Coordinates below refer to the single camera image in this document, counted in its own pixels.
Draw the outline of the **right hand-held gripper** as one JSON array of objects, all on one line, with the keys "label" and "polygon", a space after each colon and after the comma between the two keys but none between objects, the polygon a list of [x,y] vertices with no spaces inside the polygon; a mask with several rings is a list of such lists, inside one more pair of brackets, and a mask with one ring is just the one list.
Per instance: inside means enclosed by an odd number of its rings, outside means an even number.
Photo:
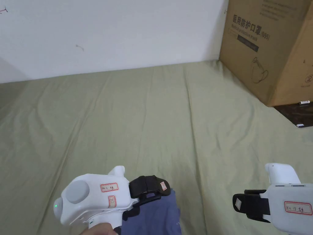
[{"label": "right hand-held gripper", "polygon": [[233,208],[248,219],[271,223],[289,235],[313,234],[313,184],[301,183],[288,164],[267,163],[270,186],[234,194]]}]

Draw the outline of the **person's left hand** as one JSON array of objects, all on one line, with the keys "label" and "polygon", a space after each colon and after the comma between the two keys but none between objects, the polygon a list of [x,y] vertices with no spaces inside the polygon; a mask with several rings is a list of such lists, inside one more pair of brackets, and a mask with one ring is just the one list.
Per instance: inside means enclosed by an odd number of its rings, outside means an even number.
[{"label": "person's left hand", "polygon": [[91,228],[87,228],[80,235],[118,235],[110,223],[100,223]]}]

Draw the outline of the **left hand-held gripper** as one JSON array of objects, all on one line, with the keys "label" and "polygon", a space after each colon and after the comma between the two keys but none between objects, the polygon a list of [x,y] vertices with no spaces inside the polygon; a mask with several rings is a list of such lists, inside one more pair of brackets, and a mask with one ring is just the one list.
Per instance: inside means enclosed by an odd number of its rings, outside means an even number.
[{"label": "left hand-held gripper", "polygon": [[54,216],[65,226],[110,223],[119,229],[123,221],[140,214],[140,206],[171,194],[165,179],[151,175],[129,181],[124,174],[124,166],[115,166],[107,175],[76,177],[55,200]]}]

